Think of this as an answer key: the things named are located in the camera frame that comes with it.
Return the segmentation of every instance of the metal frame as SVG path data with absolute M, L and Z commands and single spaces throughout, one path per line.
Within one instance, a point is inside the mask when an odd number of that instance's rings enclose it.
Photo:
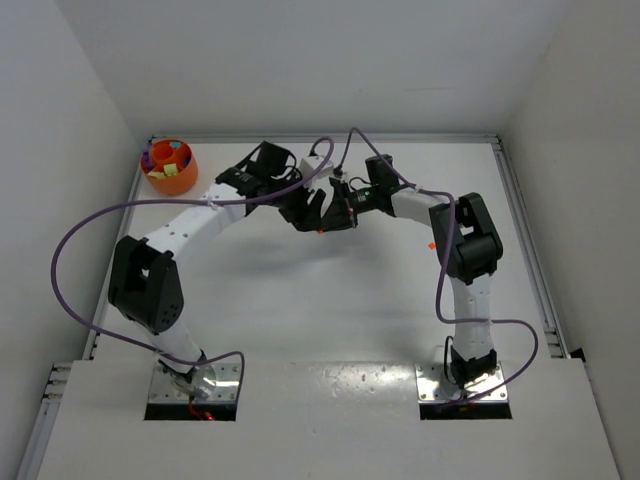
M 269 140 L 272 142 L 289 142 L 289 143 L 302 143 L 313 142 L 320 135 L 311 134 L 269 134 L 261 135 L 255 134 L 242 134 L 242 135 L 185 135 L 185 134 L 159 134 L 153 135 L 149 139 L 149 143 L 163 138 L 179 137 L 190 143 L 244 143 L 254 142 L 261 140 Z M 330 134 L 336 141 L 346 141 L 347 135 L 343 133 Z M 513 165 L 507 156 L 502 141 L 494 134 L 371 134 L 369 138 L 374 142 L 427 142 L 427 143 L 488 143 L 492 145 L 498 171 L 502 179 L 502 183 L 505 187 L 505 194 L 509 207 L 514 218 L 516 231 L 521 245 L 524 248 L 524 259 L 529 270 L 529 274 L 534 282 L 534 287 L 538 293 L 540 306 L 544 313 L 545 319 L 545 332 L 550 345 L 556 345 L 555 349 L 552 349 L 552 356 L 554 357 L 566 357 L 567 347 L 565 344 L 564 336 L 560 322 L 558 321 L 556 309 L 553 303 L 552 296 L 549 292 L 548 283 L 546 277 L 540 265 L 539 256 L 535 248 L 535 244 L 529 228 L 529 221 L 526 214 L 526 208 L 524 205 L 524 199 L 522 192 L 518 185 L 517 177 L 515 175 Z M 353 139 L 353 141 L 360 143 L 359 138 Z M 133 200 L 136 197 L 140 186 L 140 170 L 136 170 L 136 174 L 131 185 L 128 200 Z M 118 236 L 116 241 L 122 238 L 129 225 L 131 223 L 131 209 L 125 210 L 122 221 L 120 223 L 120 229 L 118 230 Z M 111 267 L 108 268 L 105 281 L 102 286 L 100 297 L 96 305 L 96 310 L 93 315 L 93 323 L 95 325 L 101 325 L 104 319 L 104 311 L 107 302 L 107 289 L 109 281 L 109 273 Z M 98 342 L 98 335 L 94 331 L 89 332 L 87 343 L 82 355 L 83 360 L 93 359 L 93 352 Z M 35 479 L 40 469 L 44 453 L 46 451 L 47 443 L 53 430 L 55 417 L 58 412 L 60 398 L 54 400 L 43 400 L 40 412 L 36 419 L 35 426 L 33 428 L 27 450 L 22 459 L 22 464 L 18 473 L 19 480 L 31 480 Z
M 36 480 L 60 409 L 71 363 L 54 363 L 16 480 Z
M 549 284 L 540 263 L 540 256 L 536 248 L 533 236 L 531 235 L 530 222 L 527 215 L 527 209 L 524 203 L 524 197 L 518 184 L 518 178 L 513 168 L 513 162 L 509 159 L 501 140 L 493 144 L 493 153 L 498 163 L 498 171 L 502 177 L 502 183 L 505 187 L 507 201 L 516 226 L 516 232 L 520 240 L 520 244 L 524 248 L 524 260 L 529 270 L 529 275 L 533 280 L 533 285 L 538 293 L 540 307 L 544 314 L 545 333 L 550 346 L 552 357 L 567 358 L 569 350 L 567 348 L 562 326 L 558 320 L 557 310 L 555 308 L 553 297 L 549 290 Z

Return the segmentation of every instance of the orange bowl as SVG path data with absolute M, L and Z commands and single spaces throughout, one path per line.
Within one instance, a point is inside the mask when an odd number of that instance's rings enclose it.
M 178 173 L 165 178 L 150 176 L 150 172 L 162 172 L 166 165 L 175 165 Z M 160 193 L 181 195 L 188 192 L 198 180 L 198 164 L 191 147 L 181 140 L 161 140 L 149 146 L 140 157 L 140 169 L 149 183 Z

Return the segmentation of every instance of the black bracket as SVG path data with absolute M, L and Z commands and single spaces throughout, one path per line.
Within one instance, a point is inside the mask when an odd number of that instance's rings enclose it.
M 393 164 L 390 155 L 384 159 Z M 329 178 L 333 187 L 333 198 L 325 214 L 321 218 L 321 230 L 325 232 L 346 230 L 358 226 L 358 215 L 372 210 L 380 210 L 387 215 L 395 216 L 391 196 L 407 188 L 401 185 L 398 177 L 379 157 L 365 160 L 370 185 L 359 190 L 351 190 L 340 177 Z
M 481 375 L 493 372 L 497 364 L 498 354 L 494 349 L 484 357 L 464 360 L 455 348 L 451 348 L 451 375 L 460 389 Z
M 262 142 L 257 151 L 255 161 L 251 160 L 251 156 L 245 157 L 240 163 L 218 175 L 216 183 L 232 186 L 245 198 L 259 197 L 289 186 L 283 180 L 276 180 L 274 177 L 285 172 L 287 160 L 293 154 L 269 142 Z M 247 205 L 247 215 L 257 206 Z
M 487 206 L 479 194 L 469 193 L 460 197 L 455 209 L 456 225 L 447 275 L 470 285 L 475 278 L 496 271 L 503 247 Z M 442 264 L 449 226 L 449 204 L 431 207 L 429 217 L 438 258 Z M 465 235 L 461 226 L 473 230 Z
M 129 320 L 158 335 L 178 320 L 184 307 L 176 262 L 147 240 L 122 238 L 113 254 L 108 300 Z

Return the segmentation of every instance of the cable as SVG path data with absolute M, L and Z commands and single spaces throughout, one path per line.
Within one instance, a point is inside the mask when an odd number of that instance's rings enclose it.
M 436 190 L 424 190 L 424 189 L 421 189 L 421 188 L 416 188 L 417 187 L 416 184 L 410 182 L 409 180 L 407 180 L 400 172 L 398 172 L 393 167 L 393 165 L 391 165 L 389 162 L 387 162 L 387 160 L 378 151 L 378 149 L 375 147 L 375 145 L 373 145 L 373 143 L 371 143 L 369 138 L 357 127 L 352 127 L 351 130 L 349 131 L 349 136 L 347 137 L 347 144 L 345 145 L 344 153 L 342 155 L 342 159 L 340 160 L 340 163 L 338 164 L 338 167 L 336 167 L 336 168 L 342 168 L 342 165 L 344 164 L 344 161 L 345 161 L 346 156 L 347 156 L 347 152 L 349 151 L 349 145 L 351 143 L 351 136 L 353 135 L 354 132 L 357 133 L 362 138 L 362 140 L 369 146 L 369 148 L 373 151 L 373 153 L 405 185 L 407 185 L 410 188 L 416 189 L 419 193 L 422 193 L 424 195 L 444 196 L 449 200 L 449 223 L 448 223 L 448 227 L 447 227 L 447 242 L 445 244 L 444 259 L 442 260 L 442 264 L 441 264 L 441 267 L 440 267 L 440 275 L 438 276 L 438 285 L 437 285 L 437 288 L 436 288 L 436 316 L 438 317 L 438 320 L 440 320 L 442 323 L 444 323 L 446 325 L 457 325 L 457 324 L 462 324 L 462 323 L 482 323 L 482 322 L 489 322 L 489 321 L 492 322 L 492 323 L 496 323 L 496 324 L 522 325 L 522 326 L 526 327 L 531 332 L 531 334 L 533 335 L 533 352 L 531 353 L 531 356 L 529 357 L 529 359 L 522 366 L 522 368 L 520 368 L 520 370 L 518 370 L 516 373 L 511 375 L 509 378 L 505 379 L 501 384 L 498 384 L 497 386 L 495 386 L 493 388 L 490 388 L 490 389 L 488 389 L 488 390 L 486 390 L 484 392 L 475 394 L 475 395 L 473 395 L 471 397 L 468 397 L 468 398 L 463 398 L 463 396 L 461 396 L 458 400 L 454 400 L 454 401 L 451 401 L 451 402 L 446 402 L 446 403 L 441 404 L 440 407 L 441 408 L 450 407 L 450 406 L 454 406 L 454 405 L 460 405 L 462 403 L 467 403 L 467 402 L 470 402 L 472 400 L 479 400 L 479 399 L 481 399 L 483 397 L 486 397 L 490 393 L 494 392 L 498 388 L 501 388 L 501 387 L 511 383 L 513 380 L 515 380 L 520 375 L 522 375 L 525 372 L 525 370 L 527 370 L 531 366 L 531 364 L 535 360 L 536 356 L 538 355 L 539 340 L 538 340 L 538 334 L 536 333 L 534 328 L 531 325 L 529 325 L 527 322 L 523 321 L 523 320 L 516 320 L 516 319 L 491 320 L 489 318 L 448 319 L 448 318 L 445 318 L 444 315 L 442 314 L 442 308 L 441 308 L 442 291 L 443 291 L 443 287 L 444 287 L 445 276 L 446 276 L 446 273 L 447 273 L 447 267 L 449 266 L 449 257 L 451 255 L 451 249 L 452 249 L 452 246 L 453 246 L 453 233 L 454 233 L 454 229 L 455 229 L 455 226 L 456 226 L 456 212 L 455 212 L 455 203 L 456 203 L 456 201 L 455 201 L 455 198 L 453 198 L 453 195 L 451 195 L 449 192 L 441 192 L 441 191 L 436 191 Z
M 369 185 L 369 186 L 371 186 L 371 182 L 367 182 L 364 178 L 362 178 L 362 177 L 353 177 L 351 180 L 349 180 L 349 188 L 350 188 L 351 190 L 355 190 L 355 189 L 353 188 L 353 185 L 351 185 L 351 183 L 352 183 L 354 180 L 359 180 L 359 181 L 361 181 L 362 183 L 364 183 L 365 185 Z
M 289 157 L 293 158 L 293 165 L 285 165 L 284 171 L 280 175 L 277 175 L 272 178 L 275 178 L 275 179 L 286 178 L 288 174 L 293 173 L 294 171 L 300 172 L 300 170 L 298 170 L 298 159 L 293 154 L 293 152 L 289 152 Z
M 451 335 L 447 335 L 447 339 L 444 341 L 444 362 L 442 363 L 442 371 L 444 372 L 444 378 L 447 379 L 449 383 L 453 383 L 449 378 L 449 342 L 453 341 L 453 337 Z
M 294 178 L 302 178 L 302 173 L 298 169 L 296 165 L 287 165 L 284 173 L 278 177 L 278 179 L 286 178 L 287 180 L 292 180 Z
M 208 420 L 208 421 L 215 420 L 213 418 L 213 415 L 211 415 L 209 412 L 200 413 L 199 411 L 197 411 L 193 406 L 193 400 L 194 400 L 194 397 L 189 397 L 189 413 L 191 413 L 191 415 L 196 417 L 198 420 Z
M 311 179 L 313 179 L 313 177 L 315 177 L 324 168 L 324 166 L 329 162 L 329 160 L 331 159 L 331 155 L 333 154 L 333 149 L 334 149 L 333 140 L 331 138 L 329 138 L 329 137 L 321 137 L 316 141 L 315 145 L 318 145 L 318 144 L 323 143 L 323 142 L 326 142 L 326 143 L 329 144 L 329 150 L 327 151 L 327 155 L 325 156 L 324 160 L 322 162 L 320 162 L 320 164 L 316 167 L 316 169 L 313 172 L 311 172 L 311 174 L 309 175 L 308 178 L 302 178 L 302 179 L 300 179 L 300 181 L 296 182 L 293 185 L 288 186 L 287 188 L 284 188 L 284 189 L 282 189 L 282 190 L 280 190 L 278 192 L 270 193 L 268 195 L 262 195 L 260 197 L 248 198 L 248 199 L 239 199 L 239 200 L 215 200 L 215 201 L 211 201 L 211 202 L 214 203 L 215 205 L 220 205 L 220 206 L 225 206 L 225 205 L 250 205 L 250 204 L 255 204 L 255 203 L 267 202 L 267 201 L 276 199 L 278 197 L 281 197 L 283 195 L 286 195 L 289 192 L 292 192 L 293 190 L 303 186 L 305 183 L 307 183 Z M 245 157 L 243 162 L 245 162 L 247 160 L 247 158 L 250 158 L 258 150 L 258 148 L 259 148 L 259 146 L 256 147 L 247 157 Z M 67 314 L 71 318 L 73 318 L 75 321 L 77 321 L 78 323 L 80 323 L 84 327 L 86 327 L 86 328 L 88 328 L 90 330 L 93 330 L 96 333 L 99 333 L 101 335 L 112 337 L 112 338 L 115 338 L 117 340 L 121 340 L 123 342 L 130 343 L 132 345 L 136 345 L 136 346 L 138 346 L 140 348 L 144 348 L 145 350 L 149 350 L 149 351 L 151 351 L 153 353 L 156 353 L 156 354 L 160 355 L 161 357 L 163 357 L 163 358 L 165 358 L 167 360 L 170 360 L 172 362 L 178 363 L 180 365 L 187 365 L 187 366 L 191 366 L 191 367 L 200 367 L 200 366 L 203 366 L 203 365 L 209 365 L 211 363 L 217 362 L 217 361 L 222 360 L 224 358 L 232 357 L 234 355 L 239 356 L 241 364 L 242 364 L 242 370 L 240 371 L 240 378 L 239 378 L 239 383 L 238 383 L 238 391 L 236 392 L 235 406 L 237 408 L 238 401 L 240 400 L 240 390 L 242 388 L 242 381 L 244 379 L 244 372 L 245 372 L 245 358 L 244 358 L 244 354 L 241 351 L 235 350 L 233 352 L 225 353 L 223 355 L 219 355 L 219 356 L 214 357 L 214 358 L 201 360 L 201 361 L 197 361 L 197 362 L 191 362 L 191 361 L 188 361 L 188 360 L 183 360 L 181 358 L 174 357 L 173 355 L 170 355 L 168 353 L 161 352 L 160 350 L 158 350 L 153 345 L 149 345 L 147 343 L 140 342 L 139 340 L 136 340 L 135 338 L 127 337 L 126 335 L 121 335 L 119 333 L 112 332 L 111 330 L 107 330 L 106 328 L 102 328 L 102 327 L 99 327 L 97 325 L 94 325 L 90 321 L 84 319 L 80 314 L 78 314 L 75 310 L 73 310 L 73 308 L 71 308 L 71 306 L 67 303 L 65 298 L 62 296 L 62 292 L 60 290 L 60 285 L 59 285 L 59 282 L 58 282 L 58 262 L 60 260 L 60 254 L 62 253 L 62 250 L 64 249 L 64 247 L 67 244 L 67 242 L 69 242 L 71 237 L 73 237 L 73 235 L 75 235 L 78 230 L 80 230 L 82 227 L 84 227 L 88 223 L 92 222 L 93 220 L 95 220 L 95 219 L 97 219 L 97 218 L 99 218 L 99 217 L 101 217 L 103 215 L 106 215 L 107 213 L 115 212 L 117 210 L 123 210 L 123 209 L 128 208 L 128 207 L 135 207 L 135 206 L 142 206 L 142 205 L 167 205 L 167 204 L 170 204 L 170 205 L 209 206 L 210 205 L 209 202 L 210 202 L 210 200 L 186 200 L 186 199 L 132 200 L 132 201 L 129 201 L 129 202 L 117 203 L 115 205 L 111 205 L 109 207 L 103 208 L 102 210 L 98 210 L 97 212 L 89 215 L 88 217 L 86 217 L 85 219 L 81 220 L 76 225 L 74 225 L 62 237 L 62 239 L 60 240 L 60 243 L 58 243 L 58 246 L 56 247 L 56 249 L 55 249 L 55 251 L 53 253 L 53 257 L 51 258 L 51 270 L 50 270 L 51 286 L 53 288 L 53 293 L 56 296 L 56 299 L 58 300 L 58 303 L 60 303 L 60 305 L 62 306 L 64 311 L 67 312 Z

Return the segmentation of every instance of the colorful object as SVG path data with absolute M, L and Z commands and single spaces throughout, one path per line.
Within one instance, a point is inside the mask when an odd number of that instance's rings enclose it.
M 140 157 L 140 168 L 153 188 L 167 195 L 189 191 L 198 179 L 198 164 L 191 148 L 175 140 L 161 140 Z
M 167 176 L 177 175 L 178 174 L 178 166 L 175 163 L 170 163 L 169 165 L 164 166 L 164 174 Z

